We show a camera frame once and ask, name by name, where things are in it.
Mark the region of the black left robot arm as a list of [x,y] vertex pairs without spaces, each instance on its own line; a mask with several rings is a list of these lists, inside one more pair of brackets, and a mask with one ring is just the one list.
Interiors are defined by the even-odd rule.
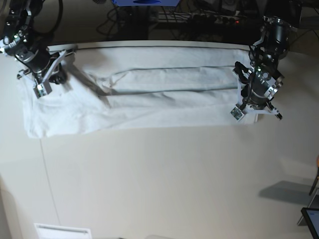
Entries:
[[291,31],[298,29],[301,19],[300,0],[269,0],[263,16],[261,37],[250,46],[251,68],[236,62],[238,80],[245,86],[241,91],[239,110],[249,106],[254,110],[269,108],[271,100],[283,85],[284,76],[279,72],[279,61],[286,57]]

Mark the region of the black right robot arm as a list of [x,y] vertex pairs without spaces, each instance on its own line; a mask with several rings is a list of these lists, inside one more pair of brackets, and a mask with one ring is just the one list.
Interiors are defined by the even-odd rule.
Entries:
[[41,12],[43,4],[43,0],[0,2],[0,51],[24,65],[38,84],[58,59],[57,53],[49,53],[48,45],[63,16],[63,1],[60,0],[54,26],[47,32],[38,32],[33,27],[34,18]]

